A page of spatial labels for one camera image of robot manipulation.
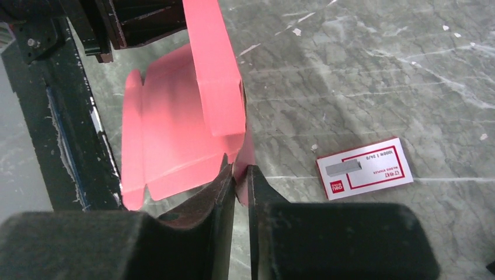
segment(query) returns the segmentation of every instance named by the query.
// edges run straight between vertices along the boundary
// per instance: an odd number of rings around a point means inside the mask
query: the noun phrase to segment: black strip
[[[76,45],[67,21],[58,21],[64,44],[48,58],[28,66],[21,60],[17,44],[12,44],[2,54],[48,195],[56,211],[125,209],[121,203],[118,171],[113,167],[111,152],[103,140],[106,136],[104,132],[97,133],[93,126],[92,92]],[[55,120],[52,111],[58,115]],[[59,126],[65,135],[62,141],[57,139],[61,131]],[[67,153],[59,147],[59,142],[66,144]],[[65,162],[62,153],[66,154]],[[76,174],[71,176],[67,169]],[[77,201],[76,189],[82,203]]]

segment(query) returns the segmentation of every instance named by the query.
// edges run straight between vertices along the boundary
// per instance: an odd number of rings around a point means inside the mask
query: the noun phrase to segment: white card
[[[329,200],[413,181],[399,138],[322,156],[316,164]],[[342,167],[350,168],[349,172],[341,172]]]

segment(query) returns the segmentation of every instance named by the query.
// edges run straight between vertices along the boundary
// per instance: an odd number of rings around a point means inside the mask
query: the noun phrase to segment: white and red box
[[[329,168],[350,160],[357,160],[360,169],[350,170],[348,173],[341,172],[334,176],[329,174]],[[316,164],[329,200],[395,187],[413,181],[404,150],[397,137],[322,156],[316,160]]]

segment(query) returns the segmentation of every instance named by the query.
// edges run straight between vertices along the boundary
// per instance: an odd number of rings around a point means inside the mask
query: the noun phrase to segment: screw
[[[40,46],[40,42],[36,41],[35,39],[32,39],[30,38],[28,41],[27,41],[27,45],[31,48],[37,48]]]

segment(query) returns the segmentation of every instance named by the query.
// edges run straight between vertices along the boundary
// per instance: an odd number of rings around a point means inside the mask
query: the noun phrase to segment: marble surface
[[[318,155],[400,137],[414,183],[341,201],[398,202],[425,228],[441,279],[490,279],[495,260],[495,5],[479,1],[220,0],[245,80],[256,156],[290,201],[323,202]],[[181,32],[83,63],[120,164],[128,73],[182,46]],[[188,194],[153,202],[157,215]],[[236,206],[231,279],[250,278]]]

